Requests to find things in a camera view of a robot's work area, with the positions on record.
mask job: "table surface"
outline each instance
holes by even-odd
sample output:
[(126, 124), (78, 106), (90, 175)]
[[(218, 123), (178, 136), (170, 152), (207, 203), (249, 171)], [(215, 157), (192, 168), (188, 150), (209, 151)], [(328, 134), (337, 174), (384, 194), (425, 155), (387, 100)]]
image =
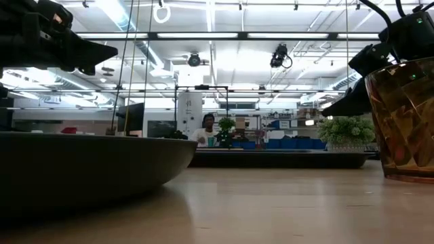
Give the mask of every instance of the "table surface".
[(187, 169), (153, 195), (3, 231), (5, 244), (432, 243), (433, 186), (363, 169)]
[(260, 153), (260, 154), (297, 154), (297, 155), (373, 155), (375, 152), (330, 152), (315, 149), (258, 149), (244, 150), (239, 148), (198, 148), (196, 153)]

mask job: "blue bin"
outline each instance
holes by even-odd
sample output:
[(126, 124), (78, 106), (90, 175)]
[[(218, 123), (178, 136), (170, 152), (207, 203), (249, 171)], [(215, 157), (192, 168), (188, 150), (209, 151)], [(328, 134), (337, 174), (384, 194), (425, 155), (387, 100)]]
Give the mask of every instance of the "blue bin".
[(279, 126), (280, 126), (280, 124), (279, 124), (278, 120), (271, 122), (272, 128), (279, 129)]
[(297, 139), (297, 149), (313, 149), (313, 140)]
[(246, 150), (254, 150), (256, 148), (255, 142), (242, 142), (241, 147)]
[(241, 142), (232, 142), (233, 147), (241, 147)]
[(322, 142), (320, 139), (313, 139), (313, 148), (314, 149), (326, 149), (326, 143)]
[(279, 149), (280, 148), (280, 139), (269, 139), (269, 142), (266, 143), (267, 149)]
[(284, 149), (296, 149), (297, 139), (282, 139), (280, 142), (280, 146)]

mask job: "potted plant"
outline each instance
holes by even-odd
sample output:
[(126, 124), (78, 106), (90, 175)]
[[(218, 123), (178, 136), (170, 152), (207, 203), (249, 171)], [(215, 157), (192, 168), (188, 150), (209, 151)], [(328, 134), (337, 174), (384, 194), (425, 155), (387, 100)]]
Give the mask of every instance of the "potted plant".
[(319, 138), (330, 152), (362, 153), (375, 138), (372, 122), (360, 117), (335, 117), (319, 124)]
[(221, 131), (216, 136), (217, 142), (219, 142), (222, 147), (232, 147), (232, 138), (229, 135), (229, 130), (235, 126), (235, 121), (226, 117), (219, 120), (218, 125)]

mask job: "cable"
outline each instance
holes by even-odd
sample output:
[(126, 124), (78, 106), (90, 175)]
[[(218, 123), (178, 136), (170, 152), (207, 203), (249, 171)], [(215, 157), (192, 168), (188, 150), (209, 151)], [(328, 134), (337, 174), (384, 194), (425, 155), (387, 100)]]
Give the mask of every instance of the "cable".
[(349, 41), (348, 41), (348, 1), (347, 0), (345, 0), (345, 22), (346, 22), (345, 26), (347, 29), (347, 41), (346, 41), (346, 43), (347, 43), (347, 79), (348, 79), (350, 76), (350, 67), (348, 65), (350, 54), (349, 54)]
[[(132, 0), (132, 2), (131, 2), (130, 17), (128, 18), (127, 36), (128, 36), (128, 33), (130, 33), (131, 18), (132, 18), (132, 13), (133, 13), (133, 6), (134, 6), (133, 3), (134, 3), (134, 0)], [(122, 62), (121, 62), (121, 73), (119, 74), (119, 82), (117, 84), (116, 99), (115, 99), (115, 104), (113, 105), (113, 116), (111, 118), (111, 133), (113, 133), (113, 126), (115, 124), (116, 105), (117, 105), (117, 100), (119, 99), (119, 92), (121, 90), (122, 70), (123, 70), (123, 62), (125, 60), (125, 51), (126, 50), (127, 50), (127, 39), (125, 39), (125, 43), (123, 45)]]
[(434, 6), (434, 2), (432, 2), (432, 3), (430, 3), (430, 4), (428, 4), (428, 5), (426, 5), (424, 8), (422, 8), (421, 9), (421, 11), (427, 11), (428, 9), (430, 9), (431, 7), (433, 7)]
[(406, 13), (404, 13), (404, 11), (402, 10), (402, 4), (401, 4), (401, 0), (395, 0), (396, 2), (396, 8), (398, 9), (398, 13), (399, 15), (403, 18), (406, 16)]
[(288, 57), (289, 60), (291, 60), (291, 65), (289, 65), (288, 67), (285, 67), (285, 66), (282, 64), (282, 67), (284, 67), (284, 68), (286, 68), (286, 69), (289, 69), (289, 68), (292, 67), (292, 63), (293, 63), (293, 62), (292, 62), (292, 58), (289, 57), (289, 55), (286, 54), (286, 56)]
[[(377, 5), (373, 4), (372, 2), (370, 2), (369, 0), (360, 0), (364, 5), (370, 7), (372, 10), (374, 10), (375, 12), (377, 12), (377, 14), (379, 14), (384, 21), (386, 22), (387, 25), (387, 38), (386, 38), (386, 43), (387, 44), (391, 44), (391, 28), (392, 28), (392, 21), (391, 19), (387, 16), (387, 14), (382, 11), (379, 7), (377, 7)], [(396, 59), (397, 63), (400, 63), (401, 60), (399, 59), (398, 55), (395, 53), (395, 50), (392, 48), (391, 49), (391, 55)]]
[[(148, 28), (148, 33), (151, 32), (151, 28), (152, 28), (152, 18), (153, 18), (153, 11), (151, 9), (151, 12), (149, 14), (149, 28)], [(144, 73), (145, 73), (145, 78), (144, 78), (144, 93), (143, 93), (143, 107), (146, 108), (146, 87), (148, 86), (148, 63), (149, 63), (149, 48), (151, 46), (151, 40), (148, 40), (147, 43), (147, 49), (146, 49), (146, 64), (145, 64), (145, 68), (144, 68)]]
[[(136, 18), (136, 30), (138, 29), (138, 19), (140, 16), (140, 8), (137, 8), (137, 18)], [(134, 41), (133, 43), (135, 43), (137, 40), (137, 31), (134, 34)], [(130, 113), (130, 96), (131, 96), (131, 85), (133, 83), (133, 71), (134, 71), (134, 59), (136, 57), (136, 48), (133, 48), (133, 60), (132, 60), (132, 64), (131, 64), (131, 74), (130, 74), (130, 86), (128, 87), (128, 102), (127, 102), (127, 115), (125, 116), (125, 124), (123, 125), (123, 134), (126, 135), (126, 131), (127, 131), (127, 124), (128, 124), (128, 114)]]
[(390, 39), (390, 31), (391, 31), (391, 27), (392, 27), (392, 21), (391, 19), (387, 16), (387, 14), (382, 11), (379, 7), (377, 7), (377, 5), (373, 4), (372, 2), (368, 1), (368, 0), (360, 0), (364, 5), (372, 8), (372, 10), (374, 10), (375, 12), (377, 12), (377, 14), (379, 14), (384, 21), (386, 22), (387, 25), (387, 39), (386, 39), (386, 43), (389, 43)]
[[(160, 19), (158, 17), (158, 10), (160, 9), (165, 9), (166, 10), (166, 14), (164, 19)], [(170, 13), (170, 7), (167, 4), (164, 4), (163, 0), (160, 0), (160, 6), (155, 6), (154, 10), (153, 10), (153, 15), (154, 15), (154, 20), (159, 23), (159, 24), (163, 24), (164, 22), (167, 22), (170, 19), (171, 13)]]

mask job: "camera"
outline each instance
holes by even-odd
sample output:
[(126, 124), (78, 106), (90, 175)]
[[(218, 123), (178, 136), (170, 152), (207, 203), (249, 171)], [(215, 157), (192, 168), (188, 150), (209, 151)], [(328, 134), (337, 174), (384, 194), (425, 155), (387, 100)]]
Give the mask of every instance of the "camera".
[(192, 67), (197, 67), (201, 64), (201, 58), (199, 57), (199, 54), (193, 53), (190, 55), (189, 58), (189, 65)]
[[(286, 58), (291, 60), (291, 65), (287, 67), (283, 65)], [(288, 49), (286, 47), (286, 44), (279, 44), (276, 51), (273, 53), (273, 57), (270, 61), (270, 66), (271, 68), (279, 68), (281, 66), (284, 68), (290, 68), (292, 66), (292, 59), (288, 56)]]

